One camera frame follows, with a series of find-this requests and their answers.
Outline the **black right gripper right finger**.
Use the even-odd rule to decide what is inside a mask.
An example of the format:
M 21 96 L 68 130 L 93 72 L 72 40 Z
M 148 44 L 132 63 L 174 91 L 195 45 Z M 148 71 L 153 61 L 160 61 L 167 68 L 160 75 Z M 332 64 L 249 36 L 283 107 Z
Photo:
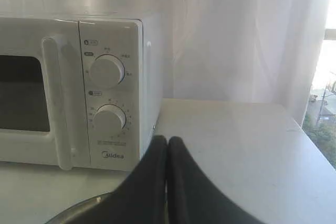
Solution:
M 169 140 L 166 181 L 169 223 L 260 223 L 206 177 L 178 136 Z

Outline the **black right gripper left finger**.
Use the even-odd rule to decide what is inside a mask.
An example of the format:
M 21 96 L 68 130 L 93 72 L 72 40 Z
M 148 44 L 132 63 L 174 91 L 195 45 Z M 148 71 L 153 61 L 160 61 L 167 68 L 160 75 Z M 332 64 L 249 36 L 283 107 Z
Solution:
M 166 138 L 153 137 L 136 168 L 100 205 L 97 223 L 164 223 Z

